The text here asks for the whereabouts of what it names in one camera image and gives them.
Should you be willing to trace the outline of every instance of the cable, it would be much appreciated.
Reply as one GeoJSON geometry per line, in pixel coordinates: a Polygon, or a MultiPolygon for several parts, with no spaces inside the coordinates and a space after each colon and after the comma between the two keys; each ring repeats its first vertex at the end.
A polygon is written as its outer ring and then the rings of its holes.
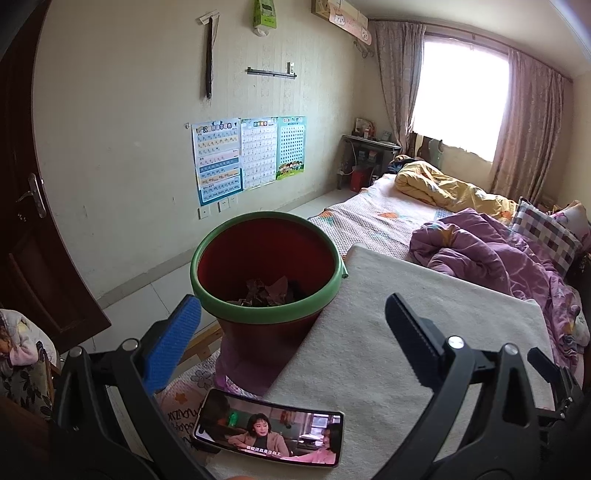
{"type": "MultiPolygon", "coordinates": [[[[351,140],[349,140],[349,144],[351,145],[351,149],[353,150],[353,158],[355,159],[355,167],[356,167],[357,166],[357,155],[355,154],[355,147],[353,146],[353,142],[351,140]]],[[[349,173],[343,172],[343,175],[351,175],[353,173],[353,170],[355,169],[355,167],[353,167],[349,173]]]]}

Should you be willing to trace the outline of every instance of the subtitles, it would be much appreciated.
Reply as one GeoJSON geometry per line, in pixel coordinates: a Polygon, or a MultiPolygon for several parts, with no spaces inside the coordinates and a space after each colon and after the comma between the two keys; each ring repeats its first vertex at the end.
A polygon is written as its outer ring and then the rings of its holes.
{"type": "Polygon", "coordinates": [[[266,448],[259,447],[251,447],[250,445],[247,445],[246,449],[252,452],[264,453],[266,455],[281,455],[279,452],[274,452],[273,450],[267,450],[266,448]]]}

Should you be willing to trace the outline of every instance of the crumpled paper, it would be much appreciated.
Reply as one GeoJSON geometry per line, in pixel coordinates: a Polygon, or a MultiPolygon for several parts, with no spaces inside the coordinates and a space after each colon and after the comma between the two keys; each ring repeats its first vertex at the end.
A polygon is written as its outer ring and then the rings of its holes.
{"type": "Polygon", "coordinates": [[[228,303],[241,307],[277,307],[305,297],[297,282],[288,281],[286,276],[273,285],[265,285],[260,278],[253,278],[246,281],[246,287],[248,293],[244,299],[229,300],[228,303]]]}

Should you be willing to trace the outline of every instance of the curtain rod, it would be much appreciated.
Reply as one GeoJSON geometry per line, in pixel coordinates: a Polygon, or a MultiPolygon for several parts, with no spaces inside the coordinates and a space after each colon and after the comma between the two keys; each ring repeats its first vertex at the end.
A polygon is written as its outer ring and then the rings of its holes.
{"type": "MultiPolygon", "coordinates": [[[[423,24],[423,25],[429,25],[431,27],[448,28],[450,30],[455,30],[457,32],[468,33],[468,34],[470,34],[472,36],[476,35],[477,37],[482,37],[482,38],[485,38],[487,40],[491,40],[491,41],[496,42],[496,43],[498,43],[500,45],[503,45],[505,47],[513,48],[513,50],[517,50],[517,51],[521,52],[524,55],[528,55],[528,56],[534,58],[535,60],[539,61],[541,64],[546,65],[549,69],[554,70],[557,73],[560,73],[566,80],[568,80],[570,83],[573,83],[573,79],[571,77],[565,75],[563,72],[561,72],[556,67],[553,67],[552,65],[548,65],[546,62],[544,62],[544,61],[542,61],[542,60],[534,57],[531,53],[527,53],[526,51],[523,51],[520,48],[516,48],[513,45],[509,45],[508,43],[505,43],[505,42],[503,42],[501,40],[497,40],[496,38],[487,37],[486,35],[482,35],[480,33],[475,33],[475,32],[472,32],[470,30],[465,30],[464,28],[449,27],[448,25],[441,25],[441,24],[438,24],[438,23],[431,23],[431,22],[421,22],[419,20],[402,20],[402,19],[386,18],[386,17],[375,17],[375,18],[370,18],[370,20],[418,23],[418,24],[423,24]]],[[[426,34],[432,35],[434,37],[447,37],[446,35],[443,35],[443,34],[436,34],[436,33],[431,33],[431,32],[425,32],[425,35],[426,34]]],[[[456,37],[449,37],[449,38],[455,38],[456,40],[465,41],[465,42],[468,42],[468,43],[473,43],[474,45],[478,45],[478,46],[485,47],[485,48],[490,48],[491,50],[496,50],[496,51],[501,52],[501,53],[506,53],[506,51],[502,51],[502,50],[497,49],[495,47],[491,47],[490,45],[483,45],[481,43],[476,42],[475,40],[467,40],[465,38],[456,38],[456,37]]]]}

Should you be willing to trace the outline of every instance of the door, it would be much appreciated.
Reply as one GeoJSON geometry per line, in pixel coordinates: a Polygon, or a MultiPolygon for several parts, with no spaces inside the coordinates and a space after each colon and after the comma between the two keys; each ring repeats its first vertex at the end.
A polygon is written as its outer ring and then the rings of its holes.
{"type": "Polygon", "coordinates": [[[0,305],[37,324],[60,352],[110,326],[53,221],[33,133],[33,72],[50,0],[0,59],[0,305]]]}

